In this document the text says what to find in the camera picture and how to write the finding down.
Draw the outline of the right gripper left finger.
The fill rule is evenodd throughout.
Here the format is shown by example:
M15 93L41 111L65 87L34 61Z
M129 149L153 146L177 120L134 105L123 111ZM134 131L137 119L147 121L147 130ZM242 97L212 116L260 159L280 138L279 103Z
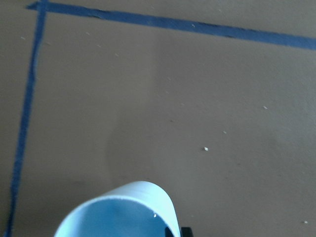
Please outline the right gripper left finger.
M164 232L165 232L165 237L174 237L174 235L171 232L170 228L166 227Z

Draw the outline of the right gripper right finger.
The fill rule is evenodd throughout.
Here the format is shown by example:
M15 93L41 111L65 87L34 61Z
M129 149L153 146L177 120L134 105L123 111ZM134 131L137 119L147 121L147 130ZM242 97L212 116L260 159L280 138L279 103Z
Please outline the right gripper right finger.
M181 237L192 237L192 229L190 227L182 227Z

